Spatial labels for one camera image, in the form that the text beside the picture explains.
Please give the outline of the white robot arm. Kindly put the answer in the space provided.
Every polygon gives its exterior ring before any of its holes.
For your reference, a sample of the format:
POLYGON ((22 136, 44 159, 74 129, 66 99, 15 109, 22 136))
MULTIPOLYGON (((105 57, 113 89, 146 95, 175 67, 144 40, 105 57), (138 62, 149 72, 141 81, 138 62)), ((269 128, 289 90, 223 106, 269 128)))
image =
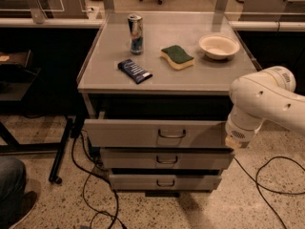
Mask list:
POLYGON ((265 120, 304 135, 305 97, 295 87, 294 75, 281 66, 238 77, 229 89, 234 105, 225 125, 226 146, 246 147, 265 120))

